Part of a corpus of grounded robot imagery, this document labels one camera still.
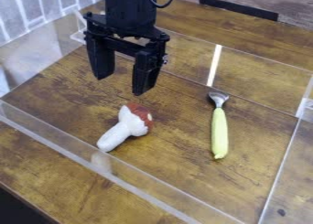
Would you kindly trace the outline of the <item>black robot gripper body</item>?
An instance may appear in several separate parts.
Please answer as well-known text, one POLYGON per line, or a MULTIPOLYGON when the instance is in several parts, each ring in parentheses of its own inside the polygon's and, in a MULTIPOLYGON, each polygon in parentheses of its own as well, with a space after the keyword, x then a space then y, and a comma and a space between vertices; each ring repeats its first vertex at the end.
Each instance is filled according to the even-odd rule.
POLYGON ((170 36, 156 27, 157 10, 169 5, 170 2, 161 5, 157 0, 106 0, 103 15, 89 12, 83 16, 89 55, 113 56, 120 51, 134 56, 145 51, 162 58, 170 36))

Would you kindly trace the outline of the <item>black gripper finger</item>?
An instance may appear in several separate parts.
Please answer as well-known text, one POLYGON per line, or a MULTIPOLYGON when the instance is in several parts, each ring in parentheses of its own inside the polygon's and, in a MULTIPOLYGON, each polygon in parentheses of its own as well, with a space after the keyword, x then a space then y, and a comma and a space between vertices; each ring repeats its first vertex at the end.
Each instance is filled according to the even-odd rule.
POLYGON ((136 54, 133 73, 133 93, 136 96, 142 95, 156 86, 160 72, 158 58, 148 51, 140 51, 136 54))
POLYGON ((93 35, 86 36, 86 44, 93 74, 102 80, 116 71, 116 51, 108 47, 108 42, 102 38, 93 35))

